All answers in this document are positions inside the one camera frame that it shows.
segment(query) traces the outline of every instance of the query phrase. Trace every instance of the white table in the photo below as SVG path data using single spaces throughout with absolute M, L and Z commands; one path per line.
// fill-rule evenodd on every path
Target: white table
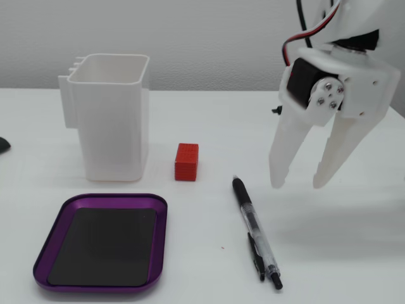
M 139 182 L 84 178 L 59 91 L 0 90 L 0 303 L 405 303 L 405 121 L 390 110 L 323 189 L 312 188 L 331 124 L 304 142 L 281 190 L 268 152 L 276 92 L 152 92 L 150 154 Z M 176 182 L 178 143 L 198 143 L 197 182 Z M 282 271 L 261 284 L 232 192 L 246 184 Z M 154 193 L 169 205 L 165 265 L 138 295 L 56 294 L 32 267 L 62 203 L 81 193 Z

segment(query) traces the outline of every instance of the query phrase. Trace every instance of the white plastic cup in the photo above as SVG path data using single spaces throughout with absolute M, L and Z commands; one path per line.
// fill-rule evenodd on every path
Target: white plastic cup
M 67 128 L 77 129 L 86 178 L 136 181 L 149 142 L 149 57 L 92 54 L 59 76 Z

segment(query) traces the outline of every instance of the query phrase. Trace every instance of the white wall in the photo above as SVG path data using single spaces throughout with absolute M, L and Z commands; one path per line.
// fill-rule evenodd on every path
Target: white wall
M 302 2 L 311 24 L 319 0 Z M 403 25 L 377 53 L 405 70 Z M 142 53 L 152 89 L 277 90 L 298 30 L 295 0 L 0 0 L 0 87 L 57 87 L 75 56 Z

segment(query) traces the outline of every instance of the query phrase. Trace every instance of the red cube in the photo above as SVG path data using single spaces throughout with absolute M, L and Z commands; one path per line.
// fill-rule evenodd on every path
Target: red cube
M 175 180 L 195 182 L 197 166 L 198 144 L 179 144 L 175 161 Z

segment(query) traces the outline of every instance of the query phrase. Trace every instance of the red wire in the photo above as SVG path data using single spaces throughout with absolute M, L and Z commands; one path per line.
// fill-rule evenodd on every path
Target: red wire
M 307 32 L 307 33 L 301 33 L 301 34 L 294 35 L 294 36 L 288 38 L 284 42 L 284 44 L 283 44 L 283 57 L 284 57 L 285 64 L 288 67 L 290 66 L 290 60 L 289 60 L 289 55 L 287 53 L 287 44 L 292 42 L 292 41 L 296 41 L 296 40 L 299 40 L 299 39 L 305 39 L 307 37 L 314 36 L 315 34 L 320 32 L 332 20 L 333 16 L 335 16 L 338 9 L 339 9 L 339 5 L 335 8 L 335 11 L 333 11 L 333 13 L 319 27 L 314 28 L 312 31 Z

